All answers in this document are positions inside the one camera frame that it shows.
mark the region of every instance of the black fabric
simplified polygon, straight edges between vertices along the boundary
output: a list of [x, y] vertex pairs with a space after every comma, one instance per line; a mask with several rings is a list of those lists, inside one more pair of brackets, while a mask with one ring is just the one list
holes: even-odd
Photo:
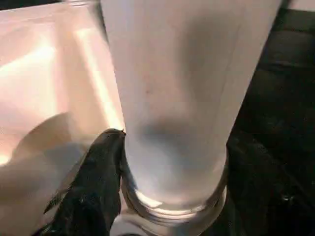
[[231, 133], [229, 191], [248, 235], [315, 229], [315, 13], [281, 10]]

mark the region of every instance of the gloved hand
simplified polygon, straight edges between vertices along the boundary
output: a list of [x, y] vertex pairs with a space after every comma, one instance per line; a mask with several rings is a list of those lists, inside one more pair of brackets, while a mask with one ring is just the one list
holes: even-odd
[[120, 213], [120, 161], [125, 133], [108, 129], [88, 150], [65, 197], [57, 196], [45, 211], [60, 204], [53, 221], [34, 236], [108, 236]]

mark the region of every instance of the black glove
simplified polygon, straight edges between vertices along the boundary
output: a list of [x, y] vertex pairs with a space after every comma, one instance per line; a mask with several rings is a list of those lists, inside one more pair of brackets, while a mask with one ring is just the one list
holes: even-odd
[[60, 203], [53, 221], [35, 236], [108, 236], [120, 213], [120, 161], [125, 133], [109, 129], [88, 150], [73, 183], [47, 206]]

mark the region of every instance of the black surface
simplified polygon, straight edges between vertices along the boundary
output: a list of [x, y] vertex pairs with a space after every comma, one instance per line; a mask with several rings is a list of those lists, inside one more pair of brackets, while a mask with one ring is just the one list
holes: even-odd
[[1, 0], [0, 10], [8, 10], [13, 8], [37, 6], [60, 2], [61, 0]]

